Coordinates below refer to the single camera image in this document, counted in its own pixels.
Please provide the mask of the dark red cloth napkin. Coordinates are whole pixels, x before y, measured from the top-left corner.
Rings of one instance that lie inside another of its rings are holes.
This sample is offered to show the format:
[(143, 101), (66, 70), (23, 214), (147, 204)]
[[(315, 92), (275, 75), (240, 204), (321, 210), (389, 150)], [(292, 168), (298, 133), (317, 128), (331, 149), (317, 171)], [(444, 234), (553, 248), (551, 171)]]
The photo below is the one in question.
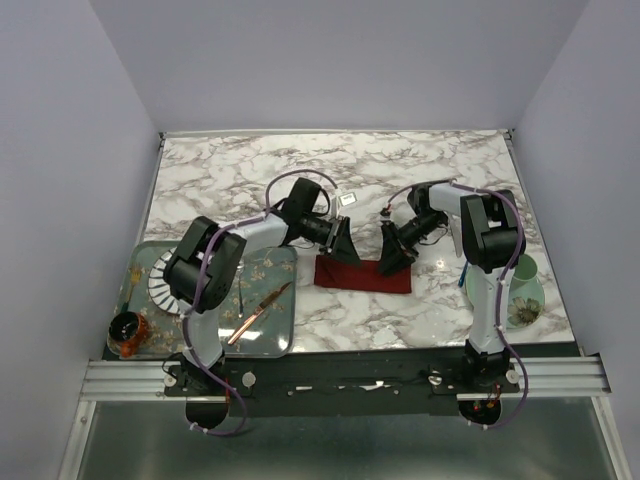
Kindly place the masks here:
[(362, 292), (410, 294), (411, 269), (409, 267), (390, 276), (377, 271), (378, 261), (363, 260), (359, 265), (348, 265), (318, 255), (315, 257), (314, 284), (319, 287)]

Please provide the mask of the blue handled fork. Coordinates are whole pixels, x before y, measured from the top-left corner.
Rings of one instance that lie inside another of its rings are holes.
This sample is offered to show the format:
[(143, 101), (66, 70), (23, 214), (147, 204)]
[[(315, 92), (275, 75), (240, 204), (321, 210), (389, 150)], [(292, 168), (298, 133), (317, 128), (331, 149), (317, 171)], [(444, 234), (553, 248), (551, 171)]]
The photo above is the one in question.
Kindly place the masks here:
[(465, 284), (467, 271), (468, 271), (468, 263), (465, 263), (464, 267), (462, 269), (461, 275), (459, 277), (459, 280), (458, 280), (458, 287), (459, 288), (462, 288), (464, 286), (464, 284)]

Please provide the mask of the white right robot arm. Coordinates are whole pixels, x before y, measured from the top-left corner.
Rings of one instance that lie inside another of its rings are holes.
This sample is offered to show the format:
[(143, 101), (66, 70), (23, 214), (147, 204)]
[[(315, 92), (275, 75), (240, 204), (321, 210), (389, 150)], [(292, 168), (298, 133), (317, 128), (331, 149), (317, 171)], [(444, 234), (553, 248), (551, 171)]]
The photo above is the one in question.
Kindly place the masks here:
[(407, 190), (415, 216), (405, 225), (391, 221), (391, 201), (380, 211), (383, 245), (377, 270), (391, 276), (410, 267), (421, 239), (439, 226), (451, 227), (454, 217), (460, 220), (458, 249), (468, 271), (479, 278), (460, 379), (467, 389), (483, 391), (505, 376), (510, 365), (503, 322), (515, 267), (526, 248), (514, 196), (508, 190), (475, 189), (447, 180), (422, 182)]

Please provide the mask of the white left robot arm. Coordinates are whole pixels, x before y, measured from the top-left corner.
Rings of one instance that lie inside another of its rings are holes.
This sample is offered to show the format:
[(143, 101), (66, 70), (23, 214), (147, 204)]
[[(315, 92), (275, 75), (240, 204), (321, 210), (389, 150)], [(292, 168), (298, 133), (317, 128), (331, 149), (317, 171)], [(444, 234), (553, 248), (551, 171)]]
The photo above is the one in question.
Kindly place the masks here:
[(164, 269), (163, 279), (179, 301), (183, 356), (192, 366), (187, 382), (201, 395), (228, 388), (216, 365), (224, 356), (219, 339), (219, 307), (231, 291), (238, 266), (247, 254), (280, 247), (303, 238), (322, 255), (351, 266), (361, 259), (353, 244), (350, 219), (338, 214), (337, 199), (329, 212), (314, 212), (322, 187), (297, 178), (289, 194), (254, 217), (220, 225), (197, 217), (189, 226)]

